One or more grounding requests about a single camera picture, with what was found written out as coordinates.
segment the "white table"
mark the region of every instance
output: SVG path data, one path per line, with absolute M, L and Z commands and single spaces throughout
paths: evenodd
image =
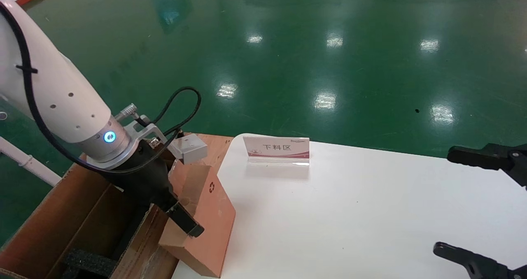
M 309 167 L 254 166 L 244 135 L 218 173 L 237 212 L 222 279 L 468 279 L 438 241 L 527 264 L 527 192 L 504 172 L 319 142 Z

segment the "white robotic arm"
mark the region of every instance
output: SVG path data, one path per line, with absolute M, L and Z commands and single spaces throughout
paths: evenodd
M 0 96 L 33 118 L 47 140 L 68 159 L 102 174 L 139 202 L 158 205 L 187 234 L 199 236 L 203 227 L 179 204 L 166 165 L 158 159 L 166 149 L 183 158 L 183 143 L 173 144 L 173 140 L 198 110 L 199 92 L 192 87 L 177 90 L 152 122 L 146 116 L 139 117 L 134 105 L 113 117 L 81 72 L 22 8 L 11 0 L 0 0 L 0 13 Z M 198 103 L 186 120 L 166 132 L 173 133 L 167 140 L 155 123 L 183 90 L 194 91 Z M 126 116 L 133 116 L 135 121 L 123 127 L 118 120 Z M 87 162 L 69 154 L 51 133 L 79 146 L 88 155 Z M 145 141 L 150 134 L 164 143 L 156 153 Z M 193 143 L 192 157 L 205 156 L 207 146 L 195 140 Z

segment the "black cable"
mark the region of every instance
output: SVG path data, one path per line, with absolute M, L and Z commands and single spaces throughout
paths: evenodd
M 146 128 L 148 127 L 148 124 L 147 122 L 145 122 L 142 118 L 137 118 L 137 119 L 134 119 L 137 123 L 139 123 L 139 125 L 143 126 L 143 128 Z
M 46 126 L 46 124 L 44 122 L 44 120 L 42 119 L 42 116 L 40 115 L 40 112 L 38 111 L 38 107 L 36 106 L 35 94 L 33 92 L 33 79 L 32 79 L 32 74 L 36 73 L 36 69 L 32 68 L 32 66 L 31 66 L 31 59 L 30 59 L 30 52 L 29 52 L 29 48 L 28 48 L 28 43 L 26 42 L 26 39 L 24 37 L 24 33 L 22 32 L 22 29 L 20 28 L 18 22 L 13 17 L 13 15 L 9 11 L 9 9 L 7 9 L 7 7 L 3 3 L 0 3 L 0 13 L 2 13 L 2 15 L 6 19 L 7 23 L 9 24 L 9 26 L 13 30 L 13 34 L 15 35 L 16 41 L 17 41 L 17 43 L 19 45 L 22 65 L 19 65 L 17 67 L 22 70 L 22 75 L 23 75 L 23 78 L 24 78 L 24 90 L 25 90 L 26 99 L 28 101 L 28 106 L 30 108 L 31 115 L 33 116 L 33 119 L 35 120 L 35 123 L 36 123 L 38 129 L 41 131 L 42 135 L 44 135 L 44 137 L 47 139 L 47 141 L 55 149 L 57 149 L 62 155 L 64 155 L 64 157 L 66 157 L 70 161 L 73 161 L 74 163 L 76 163 L 77 165 L 79 165 L 79 166 L 81 166 L 83 168 L 86 168 L 88 170 L 92 170 L 92 171 L 97 172 L 97 173 L 101 173 L 101 174 L 131 174 L 131 173 L 134 173 L 134 172 L 137 172 L 137 171 L 141 170 L 143 167 L 145 167 L 149 163 L 151 163 L 151 161 L 157 159 L 157 157 L 159 157 L 168 148 L 170 143 L 177 137 L 177 132 L 174 132 L 173 136 L 170 137 L 170 139 L 168 139 L 168 141 L 164 143 L 163 148 L 161 148 L 151 159 L 149 159 L 148 161 L 146 161 L 145 163 L 142 163 L 141 165 L 139 165 L 137 167 L 126 169 L 126 170 L 106 170 L 106 169 L 101 169 L 101 168 L 98 168 L 98 167 L 96 167 L 94 165 L 90 165 L 89 163 L 87 163 L 87 162 L 75 157 L 74 155 L 72 155 L 68 150 L 66 150 L 64 148 L 64 146 L 62 146 L 58 142 L 58 140 L 55 138 L 53 133 L 51 133 L 51 131 L 49 131 L 49 129 L 47 128 L 47 126 Z M 199 108 L 199 104 L 196 105 L 196 109 L 194 109 L 194 112 L 189 116 L 189 118 L 184 120 L 182 123 L 177 124 L 176 126 L 181 127 L 186 122 L 188 122 L 192 118 L 192 116 L 194 116 L 194 114 L 196 114 L 197 108 Z
M 158 116 L 152 121 L 152 123 L 157 123 L 163 117 L 163 115 L 168 110 L 168 108 L 170 107 L 170 104 L 175 99 L 175 97 L 177 95 L 179 95 L 179 93 L 181 93 L 183 91 L 193 91 L 194 93 L 196 93 L 196 95 L 198 96 L 198 101 L 196 101 L 196 107 L 194 107 L 194 110 L 192 111 L 192 113 L 189 116 L 187 116 L 186 119 L 184 119 L 181 123 L 175 125 L 174 127 L 171 127 L 170 129 L 165 131 L 163 134 L 170 134 L 173 131 L 176 131 L 177 129 L 181 128 L 183 125 L 188 123 L 188 121 L 191 120 L 194 117 L 194 115 L 196 115 L 196 112 L 198 112 L 198 109 L 199 109 L 199 107 L 201 105 L 201 94 L 200 94 L 200 92 L 198 90 L 196 90 L 195 88 L 193 88 L 192 86 L 183 86 L 183 87 L 175 90 L 175 92 L 170 96 L 168 101 L 166 101 L 165 106 L 163 107 L 161 112 L 158 114 Z

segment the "green floor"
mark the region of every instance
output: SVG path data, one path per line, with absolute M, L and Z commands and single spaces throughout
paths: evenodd
M 186 131 L 309 136 L 445 157 L 527 142 L 526 0 L 39 0 L 28 13 L 116 114 L 171 91 L 203 104 Z M 177 100 L 165 129 L 192 109 Z M 0 134 L 70 163 L 5 103 Z M 49 187 L 0 157 L 0 244 Z

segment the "cardboard box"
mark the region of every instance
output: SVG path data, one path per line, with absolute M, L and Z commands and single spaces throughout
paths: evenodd
M 182 167 L 186 174 L 179 195 L 181 204 L 205 231 L 187 236 L 172 220 L 166 222 L 159 245 L 198 274 L 219 278 L 235 219 L 235 209 L 211 166 Z
M 198 136 L 209 146 L 209 155 L 200 162 L 216 173 L 232 138 Z M 170 182 L 180 183 L 175 179 L 184 179 L 190 166 L 174 162 L 169 152 L 161 157 L 171 167 Z M 73 165 L 0 252 L 0 277 L 59 279 L 66 268 L 62 259 L 72 248 L 111 257 L 137 207 L 99 174 Z M 110 279 L 172 277 L 177 259 L 158 244 L 167 220 L 157 206 L 149 208 Z

